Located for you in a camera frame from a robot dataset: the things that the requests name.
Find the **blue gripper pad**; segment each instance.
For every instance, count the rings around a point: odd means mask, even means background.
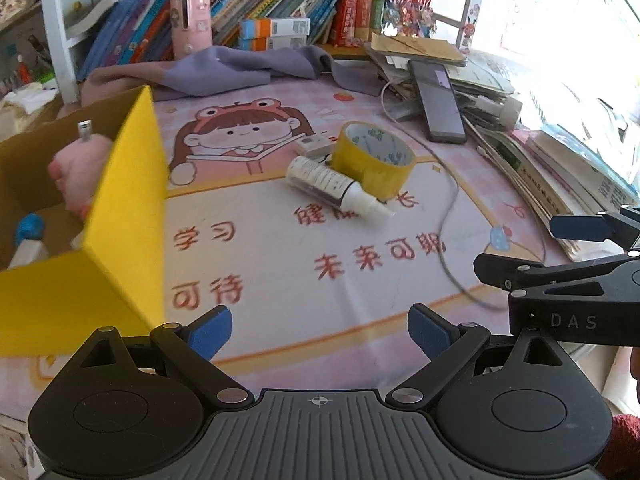
[[[554,216],[549,221],[549,230],[555,238],[603,242],[613,232],[604,216]]]
[[[407,325],[411,339],[432,361],[460,337],[457,326],[420,303],[409,309]]]
[[[200,357],[211,361],[231,337],[233,321],[226,306],[217,306],[182,329],[180,336]]]

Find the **yellow box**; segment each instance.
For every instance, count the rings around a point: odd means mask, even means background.
[[[79,250],[82,222],[47,165],[77,123],[114,140]],[[94,103],[0,143],[0,269],[27,213],[45,221],[47,260],[0,272],[0,356],[73,353],[99,326],[140,335],[164,322],[162,245],[167,168],[148,87]]]

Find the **smartphone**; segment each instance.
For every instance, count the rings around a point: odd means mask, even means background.
[[[427,126],[427,139],[432,142],[464,144],[466,133],[462,117],[444,65],[411,59],[409,72]]]

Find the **plush toy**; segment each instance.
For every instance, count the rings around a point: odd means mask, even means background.
[[[66,208],[84,220],[113,142],[105,136],[81,137],[56,153],[47,168],[65,198]]]

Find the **tape roll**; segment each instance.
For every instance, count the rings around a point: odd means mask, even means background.
[[[404,140],[375,124],[350,121],[340,129],[331,166],[385,202],[395,197],[415,166]]]

